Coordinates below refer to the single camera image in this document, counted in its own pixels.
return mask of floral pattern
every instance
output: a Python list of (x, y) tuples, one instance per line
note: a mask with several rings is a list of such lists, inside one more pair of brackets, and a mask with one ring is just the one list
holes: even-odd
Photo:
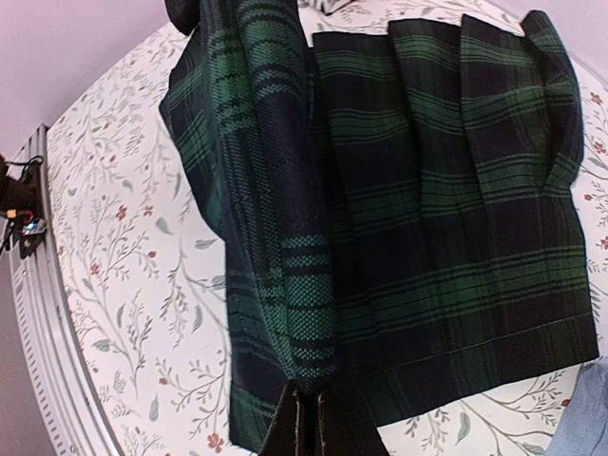
[[(381, 33), (389, 20), (469, 13), (519, 33), (482, 0), (360, 0), (307, 33)], [(228, 441), (230, 346), (223, 246), (201, 220), (158, 114), (185, 39), (169, 25), (97, 81), (48, 135), (53, 227), (71, 317), (128, 456), (245, 455)], [(608, 92), (577, 67), (585, 160), (573, 187), (587, 238), (598, 342), (608, 352)], [(578, 367), (506, 385), (381, 428), (390, 454), (542, 455)]]

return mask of printed flower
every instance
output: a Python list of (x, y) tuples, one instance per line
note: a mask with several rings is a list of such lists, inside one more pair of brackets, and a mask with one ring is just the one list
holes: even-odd
[(116, 215), (116, 218), (119, 221), (123, 221), (124, 218), (126, 217), (126, 207), (125, 206), (121, 206), (118, 210), (118, 214)]
[(209, 447), (214, 448), (216, 453), (221, 453), (222, 445), (224, 445), (224, 439), (218, 436), (216, 432), (207, 436), (207, 440), (209, 441)]
[(596, 152), (598, 152), (599, 154), (606, 153), (606, 146), (603, 144), (603, 142), (595, 141), (593, 143), (593, 146), (596, 149)]
[(591, 92), (591, 102), (595, 103), (598, 106), (601, 106), (601, 104), (603, 103), (603, 101), (601, 100), (599, 95), (597, 93), (593, 93), (593, 92)]

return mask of dark green fabric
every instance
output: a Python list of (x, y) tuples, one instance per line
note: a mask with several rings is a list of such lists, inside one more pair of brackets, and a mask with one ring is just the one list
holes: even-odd
[(199, 6), (161, 114), (226, 242), (234, 444), (260, 451), (289, 379), (329, 384), (367, 456), (373, 422), (598, 355), (579, 89), (546, 15), (307, 49), (295, 0)]

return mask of light blue cloth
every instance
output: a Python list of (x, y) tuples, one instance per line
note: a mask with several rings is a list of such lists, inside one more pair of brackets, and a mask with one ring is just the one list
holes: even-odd
[(608, 456), (608, 360), (582, 368), (545, 456)]

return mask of metal frame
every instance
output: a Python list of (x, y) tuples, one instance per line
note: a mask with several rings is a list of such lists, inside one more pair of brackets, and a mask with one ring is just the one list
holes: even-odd
[(86, 368), (64, 291), (48, 193), (47, 128), (38, 127), (17, 159), (41, 155), (45, 241), (21, 260), (9, 251), (14, 302), (29, 377), (48, 435), (59, 456), (124, 456)]

